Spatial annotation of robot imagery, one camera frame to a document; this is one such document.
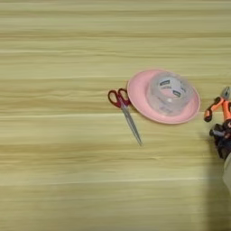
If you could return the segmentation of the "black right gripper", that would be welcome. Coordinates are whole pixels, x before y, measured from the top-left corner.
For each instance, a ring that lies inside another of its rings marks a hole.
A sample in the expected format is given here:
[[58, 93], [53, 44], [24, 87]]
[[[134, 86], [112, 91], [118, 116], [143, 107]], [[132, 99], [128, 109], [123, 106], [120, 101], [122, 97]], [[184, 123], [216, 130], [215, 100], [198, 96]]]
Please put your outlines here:
[[226, 120], [226, 126], [215, 124], [209, 135], [214, 138], [219, 157], [225, 160], [231, 153], [231, 119]]

